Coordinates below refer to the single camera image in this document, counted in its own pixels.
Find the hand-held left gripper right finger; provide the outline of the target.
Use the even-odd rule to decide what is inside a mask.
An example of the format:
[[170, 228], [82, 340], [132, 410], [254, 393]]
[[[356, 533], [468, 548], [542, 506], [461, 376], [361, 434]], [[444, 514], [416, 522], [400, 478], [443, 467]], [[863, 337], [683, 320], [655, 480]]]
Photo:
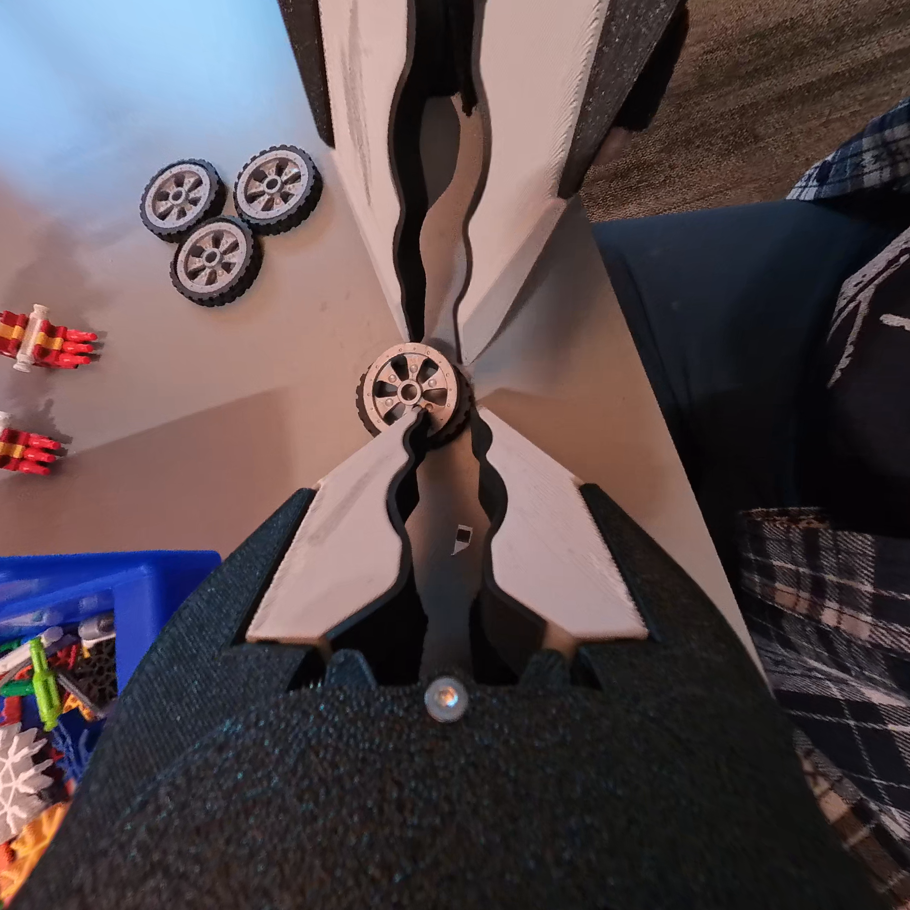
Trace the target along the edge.
[[646, 641], [588, 485], [491, 410], [474, 410], [470, 424], [488, 519], [470, 611], [474, 681], [514, 685], [536, 655], [572, 665], [586, 644]]

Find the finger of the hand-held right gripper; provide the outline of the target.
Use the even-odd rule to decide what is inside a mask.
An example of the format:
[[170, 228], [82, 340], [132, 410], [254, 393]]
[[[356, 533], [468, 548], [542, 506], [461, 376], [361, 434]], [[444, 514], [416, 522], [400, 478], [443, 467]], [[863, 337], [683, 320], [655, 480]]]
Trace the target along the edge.
[[559, 185], [606, 1], [486, 2], [477, 74], [483, 188], [467, 223], [471, 276], [456, 308], [461, 361], [502, 325], [567, 206]]
[[414, 3], [319, 1], [335, 170], [393, 319], [418, 340], [401, 262], [404, 192], [393, 124], [414, 56]]

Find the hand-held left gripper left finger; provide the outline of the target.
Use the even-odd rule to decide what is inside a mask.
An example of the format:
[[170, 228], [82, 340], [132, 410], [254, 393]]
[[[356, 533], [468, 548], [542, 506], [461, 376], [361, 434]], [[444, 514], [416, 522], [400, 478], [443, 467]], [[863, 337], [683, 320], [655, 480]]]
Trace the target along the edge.
[[428, 619], [407, 517], [419, 502], [426, 411], [405, 411], [317, 484], [246, 628], [248, 643], [359, 652], [377, 683], [419, 678]]

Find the grey toy wheel black tyre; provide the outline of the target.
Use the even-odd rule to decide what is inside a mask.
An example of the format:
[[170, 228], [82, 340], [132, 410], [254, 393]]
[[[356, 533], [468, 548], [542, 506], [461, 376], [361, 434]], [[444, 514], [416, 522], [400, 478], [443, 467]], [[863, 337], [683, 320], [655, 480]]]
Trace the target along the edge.
[[192, 303], [214, 308], [233, 303], [254, 283], [263, 261], [260, 239], [239, 218], [201, 222], [177, 246], [172, 284]]
[[359, 418], [371, 435], [392, 426], [407, 409], [429, 415], [428, 448], [440, 449], [461, 435], [474, 403], [465, 375], [437, 348], [409, 342], [384, 351], [361, 376]]
[[168, 164], [146, 184], [139, 203], [143, 225], [159, 239], [179, 243], [198, 225], [221, 214], [227, 188], [215, 166], [185, 158]]
[[235, 211], [257, 235], [279, 235], [305, 221], [319, 202], [323, 180], [313, 159], [293, 145], [252, 156], [233, 188]]

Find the person's right hand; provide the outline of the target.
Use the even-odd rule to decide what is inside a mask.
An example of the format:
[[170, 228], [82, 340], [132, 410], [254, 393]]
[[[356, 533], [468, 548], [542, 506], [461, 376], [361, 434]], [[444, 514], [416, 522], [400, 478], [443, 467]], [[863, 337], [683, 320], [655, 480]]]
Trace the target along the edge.
[[612, 127], [593, 159], [591, 168], [605, 167], [622, 158], [633, 137], [634, 133], [629, 129]]

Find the blue plastic bin white tag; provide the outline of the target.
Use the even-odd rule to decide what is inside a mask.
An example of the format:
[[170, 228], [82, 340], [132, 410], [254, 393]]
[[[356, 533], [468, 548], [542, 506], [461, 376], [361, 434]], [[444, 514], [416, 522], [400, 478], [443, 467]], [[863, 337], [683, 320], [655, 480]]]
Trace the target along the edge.
[[112, 612], [119, 698], [167, 621], [220, 563], [210, 551], [3, 557], [2, 643]]

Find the person's dark trousers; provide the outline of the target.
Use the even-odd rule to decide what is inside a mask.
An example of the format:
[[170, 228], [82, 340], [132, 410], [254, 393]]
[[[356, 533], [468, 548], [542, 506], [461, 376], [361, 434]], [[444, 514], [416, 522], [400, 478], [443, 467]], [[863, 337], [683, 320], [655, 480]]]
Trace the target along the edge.
[[816, 504], [803, 465], [837, 297], [907, 227], [908, 203], [876, 194], [591, 226], [733, 585], [740, 512]]

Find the person's plaid shirt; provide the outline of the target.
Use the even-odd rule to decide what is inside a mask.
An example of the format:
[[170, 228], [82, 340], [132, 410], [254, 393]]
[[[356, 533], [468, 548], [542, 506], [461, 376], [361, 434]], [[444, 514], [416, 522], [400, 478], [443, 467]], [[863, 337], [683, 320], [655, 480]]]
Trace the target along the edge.
[[[908, 203], [908, 97], [786, 200]], [[825, 339], [832, 318], [827, 328]], [[743, 511], [739, 591], [783, 717], [753, 791], [759, 908], [908, 908], [908, 536], [828, 506], [822, 396], [803, 465], [816, 504]]]

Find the colourful construction toy figure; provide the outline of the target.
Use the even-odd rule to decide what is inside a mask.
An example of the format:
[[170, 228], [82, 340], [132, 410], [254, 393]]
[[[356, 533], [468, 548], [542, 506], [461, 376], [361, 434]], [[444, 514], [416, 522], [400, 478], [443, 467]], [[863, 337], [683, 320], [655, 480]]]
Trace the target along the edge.
[[[34, 304], [27, 313], [1, 313], [1, 355], [13, 370], [75, 370], [91, 362], [98, 337], [51, 322], [49, 309]], [[7, 411], [1, 413], [1, 468], [3, 471], [47, 476], [63, 444], [54, 438], [17, 426]]]

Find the person's dark printed t-shirt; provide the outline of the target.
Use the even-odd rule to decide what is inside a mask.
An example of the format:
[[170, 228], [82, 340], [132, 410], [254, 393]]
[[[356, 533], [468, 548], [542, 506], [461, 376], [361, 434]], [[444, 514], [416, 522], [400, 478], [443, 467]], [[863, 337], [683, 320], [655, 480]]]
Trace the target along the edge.
[[908, 536], [909, 231], [843, 284], [825, 339], [828, 506]]

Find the pile of colourful construction pieces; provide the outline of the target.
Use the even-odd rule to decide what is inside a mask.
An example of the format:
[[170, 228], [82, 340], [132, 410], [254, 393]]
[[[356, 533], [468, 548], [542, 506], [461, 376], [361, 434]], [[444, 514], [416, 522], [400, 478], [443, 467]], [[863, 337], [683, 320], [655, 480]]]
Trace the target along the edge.
[[9, 908], [73, 802], [118, 698], [102, 612], [2, 643], [1, 904]]

